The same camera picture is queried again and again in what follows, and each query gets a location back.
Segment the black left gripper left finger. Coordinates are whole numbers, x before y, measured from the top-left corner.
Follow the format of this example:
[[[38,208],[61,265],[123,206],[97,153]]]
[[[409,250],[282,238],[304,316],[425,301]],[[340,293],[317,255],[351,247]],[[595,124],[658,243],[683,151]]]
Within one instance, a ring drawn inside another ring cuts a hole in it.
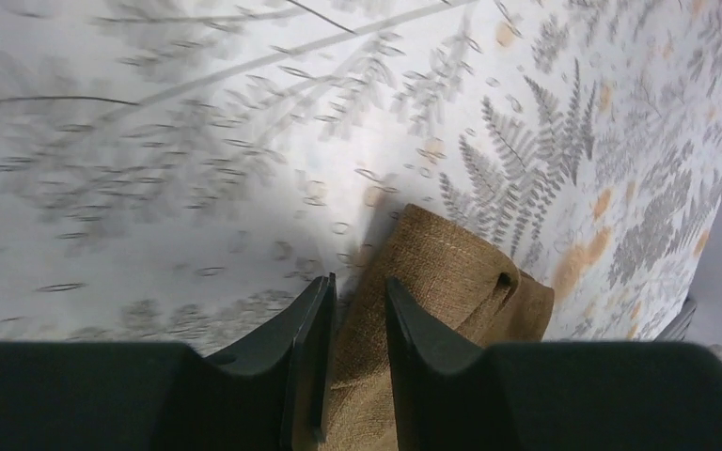
[[[314,450],[337,287],[202,356],[181,342],[0,342],[0,450]]]

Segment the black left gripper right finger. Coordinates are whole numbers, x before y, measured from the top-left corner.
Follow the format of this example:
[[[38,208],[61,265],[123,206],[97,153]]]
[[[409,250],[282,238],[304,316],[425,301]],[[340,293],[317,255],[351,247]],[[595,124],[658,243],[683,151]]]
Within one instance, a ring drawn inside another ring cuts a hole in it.
[[[478,346],[385,287],[401,450],[722,450],[722,360],[691,343]]]

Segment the brown cloth napkin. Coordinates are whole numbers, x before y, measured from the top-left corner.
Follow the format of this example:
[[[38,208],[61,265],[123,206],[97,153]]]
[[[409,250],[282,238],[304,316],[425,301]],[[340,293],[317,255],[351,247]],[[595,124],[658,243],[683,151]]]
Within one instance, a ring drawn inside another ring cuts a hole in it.
[[[407,205],[363,270],[338,329],[321,450],[394,450],[394,402],[385,330],[385,281],[474,344],[539,341],[554,291],[498,248],[448,219]]]

